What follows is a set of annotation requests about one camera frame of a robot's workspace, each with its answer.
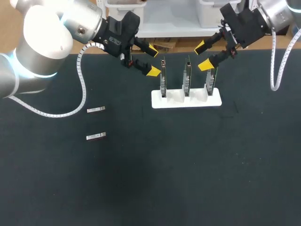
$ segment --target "black mat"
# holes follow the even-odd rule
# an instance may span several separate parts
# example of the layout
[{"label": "black mat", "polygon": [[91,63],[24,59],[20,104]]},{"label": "black mat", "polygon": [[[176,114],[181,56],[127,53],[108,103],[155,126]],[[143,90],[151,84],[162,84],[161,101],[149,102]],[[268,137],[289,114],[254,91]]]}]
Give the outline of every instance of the black mat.
[{"label": "black mat", "polygon": [[[1,100],[0,225],[301,224],[300,55],[292,53],[275,93],[270,52],[240,52],[220,67],[220,108],[154,110],[158,78],[90,55],[79,114],[48,119]],[[187,56],[165,55],[169,89],[181,87]],[[201,87],[205,58],[190,57],[192,86]],[[72,111],[81,100],[75,63],[70,56],[49,89],[22,99],[49,113]],[[104,113],[86,113],[103,105]],[[103,131],[105,140],[86,141]]]}]

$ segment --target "glowing blue ring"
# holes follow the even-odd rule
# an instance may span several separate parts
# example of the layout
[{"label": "glowing blue ring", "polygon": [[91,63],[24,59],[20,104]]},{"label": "glowing blue ring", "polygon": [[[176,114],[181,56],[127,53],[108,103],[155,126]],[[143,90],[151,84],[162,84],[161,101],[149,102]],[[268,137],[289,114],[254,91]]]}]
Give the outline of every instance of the glowing blue ring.
[{"label": "glowing blue ring", "polygon": [[24,77],[28,77],[28,78],[42,78],[42,79],[46,79],[46,78],[51,78],[53,76],[55,76],[57,73],[51,74],[51,75],[39,75],[39,74],[35,74],[31,71],[29,71],[27,68],[25,68],[18,60],[17,56],[16,56],[16,50],[14,50],[13,53],[13,57],[11,58],[11,63],[12,63],[12,67],[14,69],[16,69],[16,71],[18,72],[19,75],[24,76]]},{"label": "glowing blue ring", "polygon": [[287,5],[287,7],[294,13],[301,13],[301,9],[295,9],[295,8],[290,7],[289,5]]}]

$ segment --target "white cable sleeve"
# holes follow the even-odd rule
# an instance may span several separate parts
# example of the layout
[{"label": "white cable sleeve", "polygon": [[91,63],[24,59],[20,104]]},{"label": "white cable sleeve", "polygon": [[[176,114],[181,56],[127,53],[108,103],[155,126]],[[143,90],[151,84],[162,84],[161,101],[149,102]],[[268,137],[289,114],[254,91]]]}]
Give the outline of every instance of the white cable sleeve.
[{"label": "white cable sleeve", "polygon": [[279,68],[279,73],[276,81],[276,85],[274,83],[274,70],[275,70],[275,55],[276,55],[276,44],[277,44],[277,39],[276,39],[276,32],[272,31],[273,35],[273,48],[272,48],[272,59],[271,59],[271,76],[270,76],[270,83],[271,83],[271,89],[272,91],[277,91],[280,87],[282,76],[283,76],[283,71],[285,69],[286,62],[288,60],[288,57],[290,56],[290,53],[295,45],[295,43],[298,41],[298,39],[301,37],[301,29],[296,33],[296,35],[293,37],[291,40],[290,44],[288,45],[285,54],[283,56],[280,68]]},{"label": "white cable sleeve", "polygon": [[91,48],[91,47],[97,47],[99,49],[104,50],[104,46],[102,44],[92,42],[92,43],[89,43],[89,44],[85,45],[83,47],[83,49],[79,52],[79,55],[78,55],[78,58],[77,58],[77,72],[78,72],[78,75],[79,75],[79,80],[80,80],[80,84],[81,84],[81,87],[82,87],[83,96],[82,96],[82,100],[81,100],[80,105],[74,111],[69,112],[69,113],[65,113],[65,114],[48,114],[48,113],[41,112],[41,111],[29,106],[28,104],[26,104],[25,102],[23,102],[22,100],[20,100],[19,98],[15,97],[15,96],[11,96],[9,98],[16,101],[17,103],[21,104],[23,107],[26,107],[28,110],[30,110],[30,111],[32,111],[36,114],[39,114],[41,116],[48,117],[48,118],[64,118],[64,117],[68,117],[68,116],[76,114],[77,112],[79,112],[84,107],[85,102],[86,102],[86,98],[87,98],[86,85],[85,85],[85,81],[84,81],[84,78],[83,78],[83,74],[81,72],[81,60],[82,60],[82,56],[85,53],[85,51],[87,49]]}]

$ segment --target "white stand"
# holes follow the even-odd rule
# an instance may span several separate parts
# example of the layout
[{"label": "white stand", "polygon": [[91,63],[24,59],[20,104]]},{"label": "white stand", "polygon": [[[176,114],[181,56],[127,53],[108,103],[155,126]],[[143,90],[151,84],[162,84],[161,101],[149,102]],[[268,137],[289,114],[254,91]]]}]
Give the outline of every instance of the white stand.
[{"label": "white stand", "polygon": [[151,92],[152,107],[182,108],[182,107],[215,107],[222,105],[218,88],[214,88],[213,95],[208,96],[206,85],[203,89],[190,89],[190,97],[185,97],[183,89],[170,89],[163,98],[160,90]]}]

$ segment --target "wooden floor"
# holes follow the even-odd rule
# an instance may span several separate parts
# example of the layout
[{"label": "wooden floor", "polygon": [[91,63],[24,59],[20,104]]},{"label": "wooden floor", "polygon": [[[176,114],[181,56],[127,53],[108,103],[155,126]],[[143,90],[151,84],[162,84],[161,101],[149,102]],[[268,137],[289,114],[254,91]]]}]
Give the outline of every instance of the wooden floor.
[{"label": "wooden floor", "polygon": [[[9,0],[0,0],[0,52],[7,53],[12,51],[18,45],[20,34],[22,31],[23,19],[21,14],[13,9]],[[287,36],[279,36],[277,38],[277,47],[286,48],[291,40],[290,32]],[[181,38],[176,47],[171,52],[191,52],[202,41],[203,38]],[[72,53],[79,53],[83,44],[74,41]],[[271,49],[271,37],[264,37],[248,49]],[[217,43],[212,50],[220,51],[224,49],[225,42]],[[295,48],[301,48],[301,43],[298,42]],[[88,53],[103,53],[99,49],[90,49]]]}]

